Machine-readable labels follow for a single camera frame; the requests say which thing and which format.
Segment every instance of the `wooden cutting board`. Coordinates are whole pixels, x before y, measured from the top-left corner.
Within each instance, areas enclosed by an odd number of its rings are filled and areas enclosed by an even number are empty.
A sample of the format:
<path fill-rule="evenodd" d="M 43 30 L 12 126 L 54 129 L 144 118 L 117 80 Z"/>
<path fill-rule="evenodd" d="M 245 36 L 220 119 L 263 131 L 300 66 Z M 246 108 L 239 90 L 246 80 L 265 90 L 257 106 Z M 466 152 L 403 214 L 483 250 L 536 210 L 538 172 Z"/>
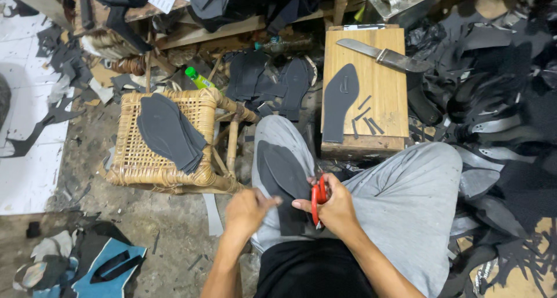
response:
<path fill-rule="evenodd" d="M 343 66 L 352 63 L 358 74 L 360 93 L 344 118 L 344 134 L 353 135 L 352 119 L 371 107 L 364 117 L 372 117 L 375 123 L 385 131 L 384 135 L 377 132 L 375 137 L 408 137 L 406 75 L 377 64 L 372 57 L 337 45 L 337 41 L 342 38 L 355 39 L 379 49 L 388 48 L 404 54 L 404 29 L 327 31 L 323 88 L 326 90 L 329 81 Z M 372 97 L 361 110 L 358 110 L 358 106 L 369 95 Z M 321 113 L 321 131 L 323 131 L 323 118 L 326 111 L 324 102 Z M 360 136 L 372 134 L 363 117 L 356 121 L 356 130 Z"/>

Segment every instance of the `wicker stool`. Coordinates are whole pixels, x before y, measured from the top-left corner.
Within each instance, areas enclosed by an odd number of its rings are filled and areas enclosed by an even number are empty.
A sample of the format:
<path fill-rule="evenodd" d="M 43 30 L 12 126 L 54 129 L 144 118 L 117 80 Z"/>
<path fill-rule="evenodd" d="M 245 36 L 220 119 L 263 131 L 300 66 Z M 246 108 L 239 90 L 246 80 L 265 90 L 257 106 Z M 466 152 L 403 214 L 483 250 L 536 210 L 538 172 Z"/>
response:
<path fill-rule="evenodd" d="M 150 93 L 127 93 L 122 96 L 122 115 L 113 163 L 106 175 L 108 182 L 161 193 L 235 193 L 244 186 L 234 175 L 238 124 L 242 121 L 257 122 L 259 118 L 243 105 L 223 97 L 216 88 L 193 91 L 165 92 L 162 95 L 178 104 L 207 141 L 203 148 L 203 158 L 197 170 L 190 175 L 178 171 L 174 163 L 150 150 L 145 144 L 136 124 L 140 114 L 142 97 Z M 224 109 L 228 114 L 215 119 L 215 109 Z M 228 139 L 227 166 L 213 147 L 214 123 L 231 120 Z M 217 175 L 211 168 L 222 171 Z"/>

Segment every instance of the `gray sweatpants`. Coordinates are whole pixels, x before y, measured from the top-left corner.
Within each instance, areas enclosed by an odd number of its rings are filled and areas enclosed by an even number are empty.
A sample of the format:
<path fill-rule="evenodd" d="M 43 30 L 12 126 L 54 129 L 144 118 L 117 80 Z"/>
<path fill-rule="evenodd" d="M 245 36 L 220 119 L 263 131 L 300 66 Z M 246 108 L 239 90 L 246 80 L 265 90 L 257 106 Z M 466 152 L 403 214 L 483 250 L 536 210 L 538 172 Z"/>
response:
<path fill-rule="evenodd" d="M 290 149 L 306 177 L 314 176 L 314 160 L 302 136 L 287 119 L 267 116 L 259 122 L 257 144 Z M 437 297 L 449 274 L 447 245 L 455 215 L 462 160 L 450 145 L 428 142 L 405 149 L 343 184 L 352 193 L 356 217 L 368 237 L 422 294 Z M 261 183 L 256 160 L 254 187 L 270 197 Z M 319 237 L 332 237 L 324 230 Z M 271 209 L 252 244 L 261 252 L 286 241 L 310 240 L 281 236 L 279 214 Z"/>

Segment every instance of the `knife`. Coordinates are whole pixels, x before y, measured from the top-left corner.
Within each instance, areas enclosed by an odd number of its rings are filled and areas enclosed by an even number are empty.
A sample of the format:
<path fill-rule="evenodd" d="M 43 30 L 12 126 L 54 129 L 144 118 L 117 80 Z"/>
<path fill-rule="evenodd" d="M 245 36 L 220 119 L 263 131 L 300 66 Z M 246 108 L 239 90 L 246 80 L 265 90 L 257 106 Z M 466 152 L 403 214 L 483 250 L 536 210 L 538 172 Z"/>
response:
<path fill-rule="evenodd" d="M 394 52 L 393 50 L 381 50 L 354 39 L 340 39 L 337 41 L 337 44 L 345 46 L 356 52 L 369 55 L 370 57 L 375 58 L 375 61 L 378 64 L 403 73 L 422 73 L 433 67 L 428 62 L 414 60 L 413 58 L 409 58 L 406 55 Z"/>

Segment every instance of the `green bottle cap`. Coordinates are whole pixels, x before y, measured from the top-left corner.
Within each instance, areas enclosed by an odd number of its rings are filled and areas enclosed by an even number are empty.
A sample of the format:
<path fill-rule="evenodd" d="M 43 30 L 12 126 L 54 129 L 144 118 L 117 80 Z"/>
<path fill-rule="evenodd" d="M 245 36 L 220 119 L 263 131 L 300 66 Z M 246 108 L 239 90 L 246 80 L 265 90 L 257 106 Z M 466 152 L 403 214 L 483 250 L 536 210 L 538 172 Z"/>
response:
<path fill-rule="evenodd" d="M 185 69 L 185 74 L 186 74 L 188 77 L 195 77 L 196 74 L 197 74 L 197 71 L 196 71 L 195 68 L 193 68 L 193 67 L 190 66 L 190 67 L 188 67 L 188 68 Z"/>

